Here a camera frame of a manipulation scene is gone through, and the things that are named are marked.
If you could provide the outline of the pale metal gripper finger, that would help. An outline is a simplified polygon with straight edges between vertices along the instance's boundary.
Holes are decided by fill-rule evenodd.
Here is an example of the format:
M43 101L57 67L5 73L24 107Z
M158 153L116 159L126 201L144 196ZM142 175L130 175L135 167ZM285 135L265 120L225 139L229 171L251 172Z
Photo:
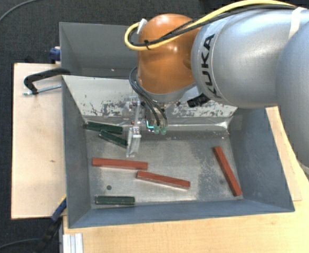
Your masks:
M127 139L127 157L134 157L138 151L141 142L141 130L139 126L133 126L129 129Z
M131 125L136 127L139 125L141 116L141 102L137 96L129 97L129 114L131 119Z

